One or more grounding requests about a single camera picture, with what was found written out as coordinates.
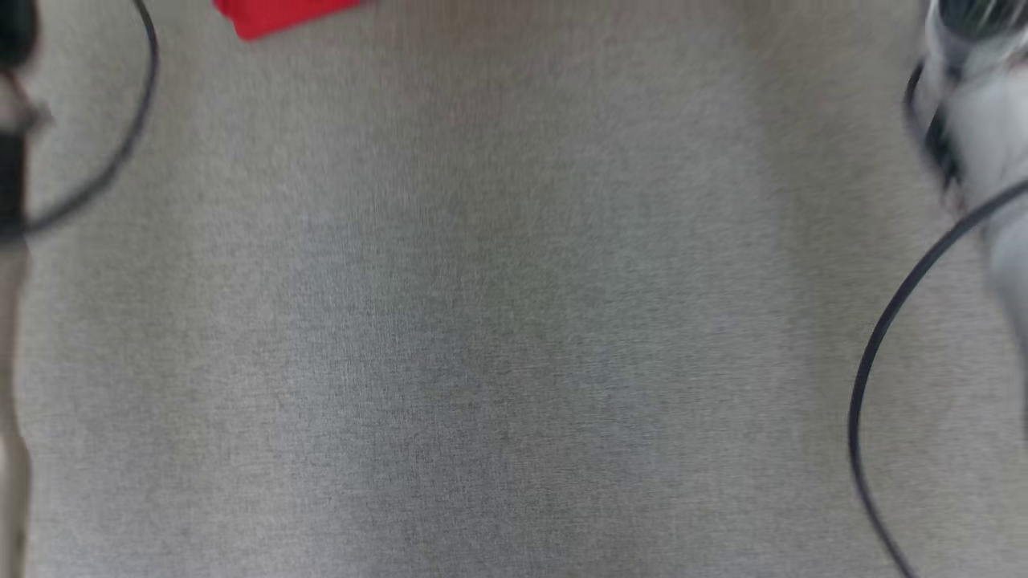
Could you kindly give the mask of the red basketball jersey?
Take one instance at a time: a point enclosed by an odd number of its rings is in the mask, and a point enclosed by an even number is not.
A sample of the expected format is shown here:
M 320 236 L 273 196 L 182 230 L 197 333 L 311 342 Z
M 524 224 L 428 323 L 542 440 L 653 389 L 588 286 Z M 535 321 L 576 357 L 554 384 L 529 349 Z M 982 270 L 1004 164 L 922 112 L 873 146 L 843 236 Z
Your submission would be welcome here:
M 304 23 L 353 10 L 371 0 L 210 0 L 243 41 L 276 35 Z

